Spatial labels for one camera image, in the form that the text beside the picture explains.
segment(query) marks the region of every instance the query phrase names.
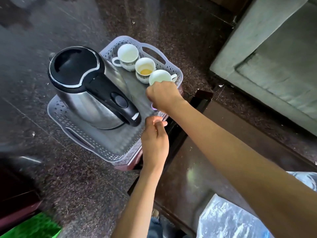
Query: teacup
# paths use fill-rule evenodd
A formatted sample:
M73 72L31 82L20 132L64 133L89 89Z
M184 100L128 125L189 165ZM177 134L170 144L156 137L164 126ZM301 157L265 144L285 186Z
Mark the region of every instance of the teacup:
M135 63L135 75L142 83L149 83L149 77L155 70L155 62L150 58L140 58Z
M152 85L154 82L172 81L177 80L177 74L170 75L168 71L156 70L149 76L149 84Z
M124 44L118 49L118 57L114 57L111 62L114 66L123 67L130 72L135 71L135 63L140 58L139 51L132 44Z

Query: dark granite floor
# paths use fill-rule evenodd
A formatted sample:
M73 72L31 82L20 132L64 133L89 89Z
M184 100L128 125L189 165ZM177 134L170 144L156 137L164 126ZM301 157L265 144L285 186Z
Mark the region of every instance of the dark granite floor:
M50 53L72 45L101 50L116 36L131 36L181 68L189 100L197 89L222 83L208 69L231 21L230 12L209 0L0 0L1 139L21 142L42 160L20 172L34 180L42 209L67 237L108 237L137 173L114 170L49 118L46 107L55 95L46 74ZM219 88L215 99L317 161L316 138L308 132L230 86Z

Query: left hand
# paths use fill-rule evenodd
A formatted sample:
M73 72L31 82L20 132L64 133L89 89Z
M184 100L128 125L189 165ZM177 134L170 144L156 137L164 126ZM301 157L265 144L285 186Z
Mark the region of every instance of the left hand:
M150 116L145 119L145 130L141 136L143 169L153 172L163 170L168 155L169 142L162 117Z

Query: stainless steel kettle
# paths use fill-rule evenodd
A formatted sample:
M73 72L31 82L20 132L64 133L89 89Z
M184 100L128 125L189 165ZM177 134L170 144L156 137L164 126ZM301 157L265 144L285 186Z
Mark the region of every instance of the stainless steel kettle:
M113 129L141 123L120 73L88 47L68 47L50 61L49 78L61 100L95 128Z

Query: green object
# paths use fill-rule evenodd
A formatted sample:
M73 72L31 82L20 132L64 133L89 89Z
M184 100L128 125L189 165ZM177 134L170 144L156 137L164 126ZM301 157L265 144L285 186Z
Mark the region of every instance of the green object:
M56 238L61 227L44 213L18 224L0 238Z

